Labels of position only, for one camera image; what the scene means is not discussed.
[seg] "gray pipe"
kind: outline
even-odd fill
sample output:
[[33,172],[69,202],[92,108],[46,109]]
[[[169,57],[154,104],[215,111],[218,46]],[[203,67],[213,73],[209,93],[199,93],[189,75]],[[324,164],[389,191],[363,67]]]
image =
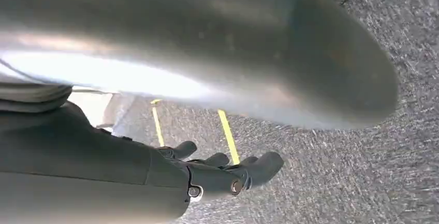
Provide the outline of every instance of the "gray pipe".
[[332,0],[0,0],[0,58],[3,77],[313,128],[378,123],[397,99],[385,53]]

